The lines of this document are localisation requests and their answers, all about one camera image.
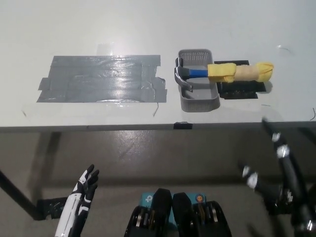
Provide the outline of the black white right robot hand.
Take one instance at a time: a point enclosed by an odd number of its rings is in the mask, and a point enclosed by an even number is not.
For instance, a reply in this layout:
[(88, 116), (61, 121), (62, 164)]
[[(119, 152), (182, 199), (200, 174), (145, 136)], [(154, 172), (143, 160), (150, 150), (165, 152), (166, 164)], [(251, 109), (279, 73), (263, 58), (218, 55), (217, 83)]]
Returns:
[(295, 225), (309, 220), (315, 221), (315, 205), (285, 137), (265, 118), (262, 119), (262, 126), (272, 141), (282, 174), (282, 183), (268, 184), (249, 165), (239, 162), (237, 166), (243, 181), (250, 189), (261, 195), (269, 215), (291, 214)]

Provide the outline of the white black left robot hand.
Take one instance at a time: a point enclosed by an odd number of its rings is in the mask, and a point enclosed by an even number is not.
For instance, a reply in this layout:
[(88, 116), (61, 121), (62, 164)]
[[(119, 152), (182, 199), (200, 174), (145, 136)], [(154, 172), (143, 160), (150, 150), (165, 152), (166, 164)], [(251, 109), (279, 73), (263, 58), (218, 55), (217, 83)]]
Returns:
[(56, 237), (81, 236), (98, 187), (99, 170), (90, 165), (78, 179), (68, 196), (55, 232)]

